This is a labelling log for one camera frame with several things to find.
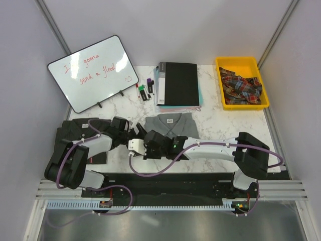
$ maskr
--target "gray shirt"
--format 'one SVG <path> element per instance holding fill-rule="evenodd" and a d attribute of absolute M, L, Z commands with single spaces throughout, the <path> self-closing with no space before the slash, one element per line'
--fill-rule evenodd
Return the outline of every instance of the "gray shirt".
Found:
<path fill-rule="evenodd" d="M 159 114 L 146 117 L 145 130 L 154 130 L 166 137 L 187 136 L 199 138 L 192 113 Z"/>

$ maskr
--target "stack of folders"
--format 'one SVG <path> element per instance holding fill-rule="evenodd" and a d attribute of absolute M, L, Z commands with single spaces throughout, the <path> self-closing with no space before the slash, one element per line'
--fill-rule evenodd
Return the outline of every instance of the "stack of folders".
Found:
<path fill-rule="evenodd" d="M 154 69 L 155 105 L 160 112 L 197 109 L 203 103 L 197 65 L 161 62 Z"/>

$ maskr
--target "red marker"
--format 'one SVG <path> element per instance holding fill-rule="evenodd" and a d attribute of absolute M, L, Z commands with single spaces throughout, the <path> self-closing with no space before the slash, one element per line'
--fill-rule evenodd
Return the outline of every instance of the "red marker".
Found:
<path fill-rule="evenodd" d="M 138 84 L 136 84 L 136 89 L 137 89 L 137 95 L 138 95 L 138 98 L 140 98 L 139 90 L 138 90 Z"/>

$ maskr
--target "tabletop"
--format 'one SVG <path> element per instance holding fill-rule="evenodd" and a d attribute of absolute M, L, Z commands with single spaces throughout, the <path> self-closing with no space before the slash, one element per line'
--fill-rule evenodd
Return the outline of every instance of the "tabletop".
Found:
<path fill-rule="evenodd" d="M 148 78 L 154 79 L 153 69 L 155 66 L 135 67 L 139 77 L 139 84 L 146 84 Z M 272 151 L 274 146 L 267 126 L 267 122 L 262 110 L 223 110 L 221 104 L 221 94 L 218 86 L 218 78 L 215 66 L 198 65 L 198 80 L 203 96 L 201 111 L 183 110 L 182 113 L 191 112 L 196 122 L 200 139 L 214 140 L 238 137 L 239 132 L 248 132 L 263 143 L 267 144 Z M 125 90 L 124 96 L 115 95 L 104 102 L 102 108 L 94 106 L 83 113 L 71 111 L 69 119 L 98 117 L 112 119 L 114 116 L 126 118 L 136 123 L 144 125 L 147 116 L 160 114 L 155 109 L 154 100 L 142 101 L 137 97 L 136 87 Z M 129 150 L 126 146 L 108 152 L 107 164 L 87 165 L 87 170 L 94 170 L 104 173 L 132 173 L 128 164 Z M 142 173 L 154 173 L 165 168 L 171 161 L 166 158 L 160 160 L 134 157 L 132 160 L 134 168 Z M 277 158 L 269 157 L 269 165 L 276 164 Z M 222 173 L 235 172 L 238 167 L 235 163 L 216 159 L 195 159 L 182 160 L 176 162 L 167 173 Z M 270 168 L 269 172 L 280 172 L 279 167 Z"/>

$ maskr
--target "book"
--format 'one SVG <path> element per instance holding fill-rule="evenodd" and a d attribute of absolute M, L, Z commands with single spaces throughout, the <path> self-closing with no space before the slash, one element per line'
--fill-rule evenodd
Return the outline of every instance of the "book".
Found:
<path fill-rule="evenodd" d="M 157 105 L 199 106 L 197 65 L 161 62 Z"/>

